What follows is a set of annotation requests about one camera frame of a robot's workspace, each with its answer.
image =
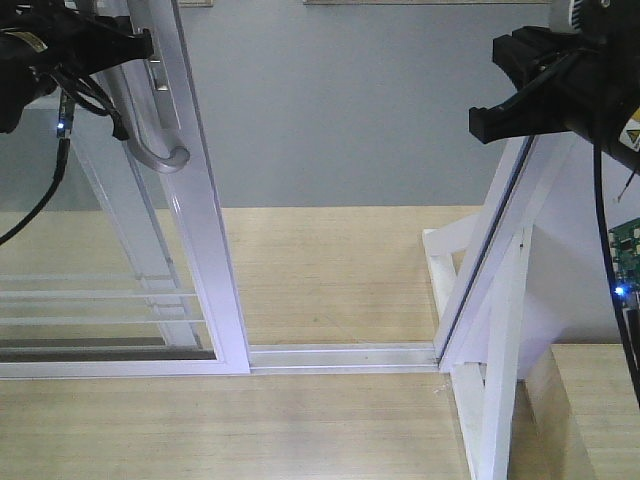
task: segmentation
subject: black cable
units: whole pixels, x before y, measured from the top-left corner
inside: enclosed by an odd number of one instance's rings
[[[0,237],[0,245],[5,244],[13,237],[15,237],[20,231],[26,227],[31,220],[33,220],[36,215],[38,215],[42,209],[49,203],[51,197],[58,190],[58,186],[62,179],[64,178],[64,172],[67,167],[67,158],[69,157],[69,148],[71,146],[71,141],[68,138],[61,138],[58,141],[58,153],[56,158],[56,169],[53,173],[53,181],[49,186],[49,189],[46,191],[44,196],[40,199],[40,201],[36,204],[35,207],[22,219],[20,220],[15,227],[5,233],[2,237]]]
[[[627,323],[631,348],[636,356],[636,368],[640,368],[640,312],[637,308],[627,310]]]
[[[633,390],[636,394],[636,400],[638,407],[640,408],[640,371],[636,366],[633,348],[629,337],[629,330],[627,328],[627,322],[624,318],[624,312],[622,310],[622,301],[620,297],[615,293],[616,289],[616,275],[613,270],[613,259],[611,258],[611,250],[609,250],[609,229],[607,228],[607,219],[604,212],[604,195],[602,188],[602,137],[603,137],[603,118],[602,118],[602,105],[604,103],[604,92],[606,89],[606,66],[604,64],[604,50],[601,53],[602,60],[602,78],[601,83],[603,88],[600,89],[603,92],[598,99],[598,105],[596,108],[594,118],[594,134],[593,134],[593,190],[595,198],[595,213],[596,220],[598,222],[598,233],[600,236],[600,247],[602,249],[602,260],[604,262],[604,269],[607,275],[607,285],[609,287],[609,297],[613,304],[613,311],[618,324],[618,331],[620,333],[620,340],[622,341],[622,349],[624,350],[624,356],[627,361],[627,368],[629,369],[629,375],[631,376],[631,383],[633,384]]]

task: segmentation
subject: gray wall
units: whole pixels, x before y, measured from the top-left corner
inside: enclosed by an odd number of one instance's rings
[[[223,204],[482,203],[502,144],[471,137],[467,110],[513,93],[491,41],[544,25],[547,8],[183,10]]]

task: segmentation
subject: yellow warning sticker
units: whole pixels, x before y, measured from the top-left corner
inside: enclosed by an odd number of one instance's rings
[[[620,143],[635,152],[640,152],[640,108],[635,111],[618,137]]]

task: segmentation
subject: circuit board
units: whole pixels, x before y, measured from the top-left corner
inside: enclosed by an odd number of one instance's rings
[[[640,292],[640,218],[609,230],[609,247],[616,274],[616,293]]]

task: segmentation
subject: white wooden stand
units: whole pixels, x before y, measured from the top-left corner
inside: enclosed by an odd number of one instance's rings
[[[436,356],[451,374],[473,480],[507,478],[533,224],[573,143],[510,140],[480,214],[423,232],[440,317]]]

